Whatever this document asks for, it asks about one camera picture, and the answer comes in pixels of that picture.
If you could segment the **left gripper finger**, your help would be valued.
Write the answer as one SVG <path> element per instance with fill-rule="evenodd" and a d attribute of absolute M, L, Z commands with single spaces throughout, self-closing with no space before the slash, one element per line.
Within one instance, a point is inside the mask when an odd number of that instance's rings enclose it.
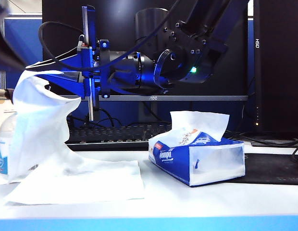
<path fill-rule="evenodd" d="M 4 18 L 9 14 L 9 4 L 7 0 L 0 0 L 0 26 Z M 26 63 L 11 48 L 4 38 L 0 29 L 0 70 L 25 70 Z"/>

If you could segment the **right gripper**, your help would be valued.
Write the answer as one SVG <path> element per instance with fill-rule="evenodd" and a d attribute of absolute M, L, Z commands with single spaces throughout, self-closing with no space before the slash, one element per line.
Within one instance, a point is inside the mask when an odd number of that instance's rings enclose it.
<path fill-rule="evenodd" d="M 82 19 L 84 30 L 84 41 L 86 51 L 82 52 L 82 73 L 88 77 L 85 81 L 86 89 L 89 90 L 88 106 L 89 120 L 98 118 L 96 113 L 99 107 L 99 96 L 109 98 L 111 90 L 120 92 L 120 88 L 111 85 L 113 76 L 133 74 L 139 77 L 138 71 L 134 70 L 141 66 L 141 54 L 138 52 L 125 53 L 121 51 L 110 51 L 110 42 L 107 39 L 96 40 L 95 8 L 93 6 L 82 6 Z M 71 71 L 67 66 L 80 66 L 80 56 L 77 49 L 71 49 L 55 57 L 60 63 L 47 59 L 27 66 L 27 71 Z M 59 87 L 78 95 L 82 99 L 86 97 L 83 82 L 69 78 L 65 74 L 36 74 L 37 77 L 45 79 Z"/>

